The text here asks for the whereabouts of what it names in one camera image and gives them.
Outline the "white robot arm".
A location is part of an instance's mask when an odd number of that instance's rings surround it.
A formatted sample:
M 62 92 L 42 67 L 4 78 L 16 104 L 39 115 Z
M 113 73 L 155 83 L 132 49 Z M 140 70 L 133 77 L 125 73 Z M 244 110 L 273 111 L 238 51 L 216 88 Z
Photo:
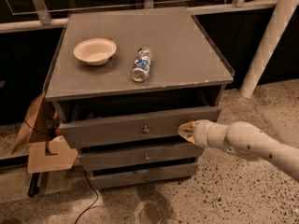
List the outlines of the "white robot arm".
M 264 159 L 299 181 L 299 149 L 280 143 L 250 123 L 237 121 L 223 125 L 199 119 L 180 125 L 178 134 L 201 148 L 217 148 L 241 158 Z

